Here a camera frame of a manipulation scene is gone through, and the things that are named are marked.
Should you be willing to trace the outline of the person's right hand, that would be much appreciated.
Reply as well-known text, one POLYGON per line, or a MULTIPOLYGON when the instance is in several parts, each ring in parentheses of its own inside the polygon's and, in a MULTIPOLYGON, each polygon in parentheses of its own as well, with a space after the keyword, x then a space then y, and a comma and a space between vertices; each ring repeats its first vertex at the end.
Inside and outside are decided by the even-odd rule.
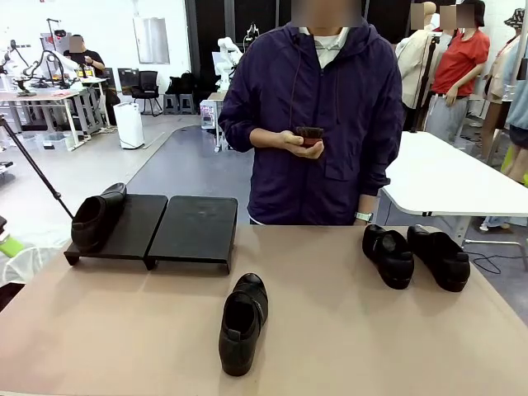
POLYGON ((304 138, 297 136, 290 131, 282 131, 281 147, 300 158, 318 159, 324 150, 322 140, 317 141, 313 146, 305 147, 304 138))

